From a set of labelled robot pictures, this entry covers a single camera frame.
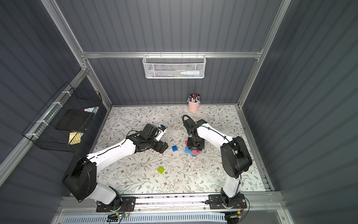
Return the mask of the light blue long lego brick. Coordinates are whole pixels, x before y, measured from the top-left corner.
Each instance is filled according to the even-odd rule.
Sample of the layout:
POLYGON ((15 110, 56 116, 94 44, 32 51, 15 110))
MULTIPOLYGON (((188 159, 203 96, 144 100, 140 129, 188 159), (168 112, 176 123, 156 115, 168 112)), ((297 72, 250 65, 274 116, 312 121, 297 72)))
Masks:
POLYGON ((187 154, 194 154, 193 152, 192 152, 192 150, 190 150, 188 147, 185 147, 185 153, 187 153, 187 154))

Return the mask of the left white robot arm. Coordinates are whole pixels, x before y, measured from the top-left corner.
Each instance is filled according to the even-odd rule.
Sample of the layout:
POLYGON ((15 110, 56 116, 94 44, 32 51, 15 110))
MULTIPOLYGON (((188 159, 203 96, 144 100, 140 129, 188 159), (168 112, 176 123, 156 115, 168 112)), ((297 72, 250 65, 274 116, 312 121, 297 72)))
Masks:
POLYGON ((62 183, 79 202, 92 199, 110 205, 120 199, 120 193, 113 187, 97 182, 97 175, 109 165, 135 153, 148 149, 163 154, 168 144, 157 138, 141 138, 133 134, 109 148, 85 157, 74 156, 68 165, 62 183))

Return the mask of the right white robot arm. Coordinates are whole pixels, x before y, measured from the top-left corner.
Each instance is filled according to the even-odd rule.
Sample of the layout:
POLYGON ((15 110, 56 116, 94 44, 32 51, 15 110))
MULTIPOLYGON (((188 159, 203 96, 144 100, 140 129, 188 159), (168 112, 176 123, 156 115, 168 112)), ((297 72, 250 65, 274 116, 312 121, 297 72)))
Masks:
POLYGON ((217 147, 221 153, 222 166, 226 172, 226 180, 221 189, 221 202, 224 207, 233 207, 235 203, 244 205, 240 195, 242 177, 253 164, 244 139, 231 137, 211 127, 205 120, 194 121, 188 115, 182 116, 183 125, 188 133, 189 150, 201 151, 205 141, 217 147))

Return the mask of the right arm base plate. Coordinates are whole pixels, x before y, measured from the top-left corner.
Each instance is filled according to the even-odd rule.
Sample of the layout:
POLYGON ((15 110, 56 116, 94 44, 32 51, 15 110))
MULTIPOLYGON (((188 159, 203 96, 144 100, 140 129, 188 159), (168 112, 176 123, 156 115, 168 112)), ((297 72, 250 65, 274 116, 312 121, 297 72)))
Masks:
POLYGON ((247 200, 243 194, 237 194, 236 196, 229 198, 225 194, 217 195, 211 194, 208 196, 208 200, 205 201, 212 210, 220 209, 238 209, 244 210, 247 206, 247 200))

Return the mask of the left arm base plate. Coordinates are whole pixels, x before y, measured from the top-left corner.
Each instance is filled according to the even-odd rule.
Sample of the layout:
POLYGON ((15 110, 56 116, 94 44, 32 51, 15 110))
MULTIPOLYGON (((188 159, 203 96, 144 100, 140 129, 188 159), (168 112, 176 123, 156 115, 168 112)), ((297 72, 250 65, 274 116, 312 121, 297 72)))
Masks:
POLYGON ((136 197, 116 197, 109 205, 97 202, 96 212, 132 212, 134 211, 135 202, 136 197))

